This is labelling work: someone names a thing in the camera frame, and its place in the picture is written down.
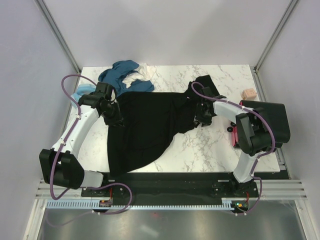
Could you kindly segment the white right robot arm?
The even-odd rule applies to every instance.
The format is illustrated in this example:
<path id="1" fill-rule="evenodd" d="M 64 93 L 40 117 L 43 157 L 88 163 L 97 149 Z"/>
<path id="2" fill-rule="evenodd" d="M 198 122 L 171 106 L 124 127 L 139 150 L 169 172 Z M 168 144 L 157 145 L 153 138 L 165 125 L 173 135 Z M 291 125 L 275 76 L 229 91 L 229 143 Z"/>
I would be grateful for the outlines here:
<path id="1" fill-rule="evenodd" d="M 235 197 L 247 191 L 246 182 L 254 177 L 255 168 L 261 157 L 276 148 L 275 134 L 272 132 L 267 104 L 260 101 L 243 101 L 241 105 L 227 100 L 201 100 L 196 105 L 195 122 L 209 126 L 212 118 L 222 116 L 235 123 L 237 142 L 241 149 L 240 158 L 233 171 L 236 179 L 229 184 L 229 191 Z"/>

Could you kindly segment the black t shirt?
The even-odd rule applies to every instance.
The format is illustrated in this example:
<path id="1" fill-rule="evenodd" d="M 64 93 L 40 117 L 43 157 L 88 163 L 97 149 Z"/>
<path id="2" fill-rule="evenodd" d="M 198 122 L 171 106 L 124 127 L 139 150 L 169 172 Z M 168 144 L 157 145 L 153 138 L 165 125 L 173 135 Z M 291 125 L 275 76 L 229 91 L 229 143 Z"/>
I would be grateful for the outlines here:
<path id="1" fill-rule="evenodd" d="M 204 100 L 201 88 L 217 90 L 209 75 L 196 78 L 185 92 L 126 92 L 117 102 L 123 126 L 109 126 L 107 159 L 113 177 L 142 168 L 157 160 L 174 136 L 196 128 L 196 105 Z"/>

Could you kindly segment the blue t shirt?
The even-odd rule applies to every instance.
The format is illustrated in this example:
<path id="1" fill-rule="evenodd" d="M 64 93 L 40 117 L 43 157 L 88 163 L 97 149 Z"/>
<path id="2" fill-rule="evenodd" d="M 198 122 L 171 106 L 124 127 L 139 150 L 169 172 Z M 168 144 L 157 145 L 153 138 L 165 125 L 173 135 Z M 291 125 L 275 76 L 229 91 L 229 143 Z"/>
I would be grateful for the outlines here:
<path id="1" fill-rule="evenodd" d="M 98 81 L 112 85 L 116 90 L 117 97 L 128 92 L 153 92 L 155 86 L 151 80 L 136 80 L 129 88 L 126 88 L 123 83 L 124 78 L 134 73 L 139 66 L 140 64 L 133 60 L 117 61 L 112 65 L 112 68 L 104 70 L 99 75 Z"/>

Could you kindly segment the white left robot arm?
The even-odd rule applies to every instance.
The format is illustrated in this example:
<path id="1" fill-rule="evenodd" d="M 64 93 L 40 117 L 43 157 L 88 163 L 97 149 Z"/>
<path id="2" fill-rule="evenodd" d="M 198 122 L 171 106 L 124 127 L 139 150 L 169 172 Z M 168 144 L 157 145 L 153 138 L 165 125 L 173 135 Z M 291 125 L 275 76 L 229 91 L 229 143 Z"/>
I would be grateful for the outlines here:
<path id="1" fill-rule="evenodd" d="M 106 125 L 122 123 L 120 107 L 111 93 L 92 92 L 80 97 L 78 113 L 60 139 L 50 148 L 39 154 L 44 181 L 50 190 L 54 186 L 66 189 L 92 188 L 99 197 L 106 196 L 110 185 L 104 175 L 97 171 L 85 170 L 78 161 L 81 146 L 92 126 L 100 118 Z"/>

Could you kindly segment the black and pink drawer box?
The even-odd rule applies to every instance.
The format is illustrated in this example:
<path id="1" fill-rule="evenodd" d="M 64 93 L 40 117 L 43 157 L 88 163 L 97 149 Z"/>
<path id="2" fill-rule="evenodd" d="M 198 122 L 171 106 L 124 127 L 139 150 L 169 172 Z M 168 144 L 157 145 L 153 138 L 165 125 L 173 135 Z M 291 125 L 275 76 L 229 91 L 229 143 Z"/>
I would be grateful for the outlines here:
<path id="1" fill-rule="evenodd" d="M 268 123 L 271 128 L 274 138 L 275 138 L 275 148 L 281 148 L 285 143 L 288 143 L 291 137 L 289 122 L 287 118 L 287 112 L 285 105 L 282 103 L 272 103 L 272 102 L 261 102 L 253 100 L 241 100 L 239 102 L 241 106 L 246 108 L 252 108 L 257 113 L 259 113 L 264 120 Z M 256 117 L 254 114 L 249 113 L 249 119 L 252 123 L 252 128 L 255 133 L 255 136 L 266 133 L 269 135 L 269 131 L 264 126 L 262 121 Z M 237 125 L 234 122 L 230 123 L 230 126 L 227 128 L 227 131 L 231 134 L 231 145 L 236 149 L 240 149 L 238 129 Z M 260 147 L 260 151 L 267 152 L 272 148 L 271 137 L 265 137 L 267 144 L 269 146 Z"/>

